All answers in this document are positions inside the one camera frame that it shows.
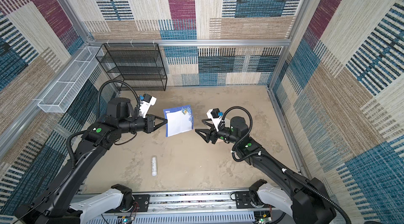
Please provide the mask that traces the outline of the blue floral letter paper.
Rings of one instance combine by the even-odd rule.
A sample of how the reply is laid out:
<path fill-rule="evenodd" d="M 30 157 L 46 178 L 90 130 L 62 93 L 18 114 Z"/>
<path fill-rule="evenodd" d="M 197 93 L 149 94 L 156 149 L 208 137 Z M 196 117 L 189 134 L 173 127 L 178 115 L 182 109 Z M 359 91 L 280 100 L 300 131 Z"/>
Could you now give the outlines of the blue floral letter paper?
<path fill-rule="evenodd" d="M 190 105 L 164 109 L 163 112 L 165 119 L 167 119 L 166 137 L 194 129 L 194 117 Z"/>

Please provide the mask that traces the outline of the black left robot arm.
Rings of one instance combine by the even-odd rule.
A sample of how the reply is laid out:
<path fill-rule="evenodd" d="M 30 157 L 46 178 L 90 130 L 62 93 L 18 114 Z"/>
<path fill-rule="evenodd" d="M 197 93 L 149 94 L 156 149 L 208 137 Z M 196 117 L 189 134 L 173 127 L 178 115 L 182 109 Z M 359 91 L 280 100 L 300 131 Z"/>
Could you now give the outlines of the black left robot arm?
<path fill-rule="evenodd" d="M 69 136 L 69 163 L 31 204 L 19 206 L 15 217 L 24 224 L 84 224 L 113 209 L 131 212 L 133 191 L 120 184 L 88 201 L 73 204 L 72 199 L 93 167 L 123 134 L 150 134 L 165 124 L 165 118 L 140 115 L 128 98 L 110 100 L 106 113 L 95 123 Z"/>

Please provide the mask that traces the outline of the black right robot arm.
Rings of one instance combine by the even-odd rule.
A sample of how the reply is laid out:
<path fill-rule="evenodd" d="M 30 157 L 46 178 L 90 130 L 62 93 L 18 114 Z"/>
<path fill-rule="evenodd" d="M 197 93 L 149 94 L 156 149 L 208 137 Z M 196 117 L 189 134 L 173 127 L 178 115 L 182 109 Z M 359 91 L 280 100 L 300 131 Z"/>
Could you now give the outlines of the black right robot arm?
<path fill-rule="evenodd" d="M 336 217 L 338 205 L 332 201 L 324 184 L 308 179 L 282 164 L 251 136 L 252 122 L 236 116 L 225 125 L 222 114 L 204 119 L 206 129 L 195 132 L 207 143 L 218 140 L 232 144 L 231 155 L 236 162 L 246 162 L 263 172 L 279 189 L 259 180 L 249 188 L 254 205 L 271 205 L 291 216 L 297 224 L 329 224 Z"/>

